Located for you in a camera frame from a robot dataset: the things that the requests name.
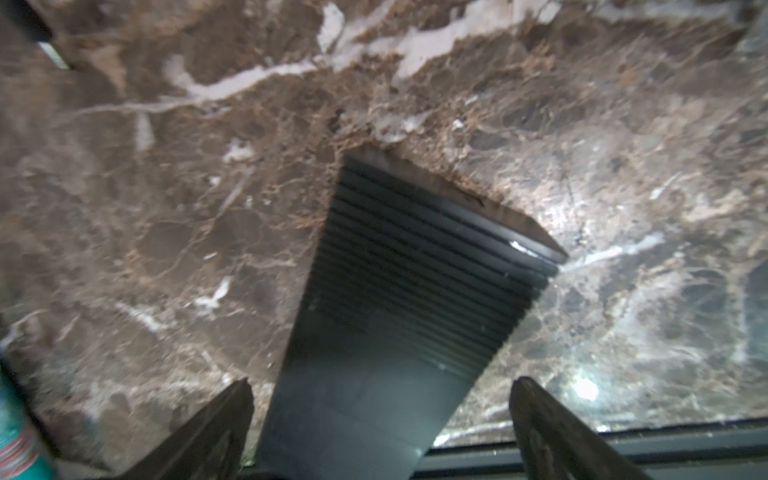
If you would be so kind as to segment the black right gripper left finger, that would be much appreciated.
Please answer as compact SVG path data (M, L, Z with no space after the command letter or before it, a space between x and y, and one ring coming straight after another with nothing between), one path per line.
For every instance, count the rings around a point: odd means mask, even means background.
M123 480L233 479L241 468L254 397L231 383L181 428L118 477Z

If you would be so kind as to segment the black network switch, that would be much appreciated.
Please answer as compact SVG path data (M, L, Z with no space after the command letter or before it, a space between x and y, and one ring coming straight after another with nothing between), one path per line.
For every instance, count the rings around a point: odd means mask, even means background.
M411 477L567 258L521 212L379 149L347 151L255 466Z

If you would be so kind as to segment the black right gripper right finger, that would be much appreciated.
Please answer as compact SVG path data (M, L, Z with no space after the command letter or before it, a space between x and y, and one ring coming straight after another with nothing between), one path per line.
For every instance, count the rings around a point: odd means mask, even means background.
M509 410L529 479L646 479L535 380L511 387Z

